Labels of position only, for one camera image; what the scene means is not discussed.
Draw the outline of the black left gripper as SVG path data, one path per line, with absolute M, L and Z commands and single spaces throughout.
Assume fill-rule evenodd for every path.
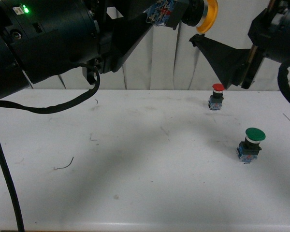
M 122 17 L 107 15 L 107 0 L 6 0 L 21 38 L 12 50 L 36 84 L 106 54 L 106 71 L 117 72 L 149 32 L 147 10 L 154 0 L 112 0 Z

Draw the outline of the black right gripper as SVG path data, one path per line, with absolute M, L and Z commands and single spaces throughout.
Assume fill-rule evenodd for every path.
M 190 42 L 205 56 L 225 89 L 250 88 L 265 58 L 282 63 L 290 57 L 290 0 L 271 0 L 251 23 L 251 49 L 236 49 L 195 34 Z

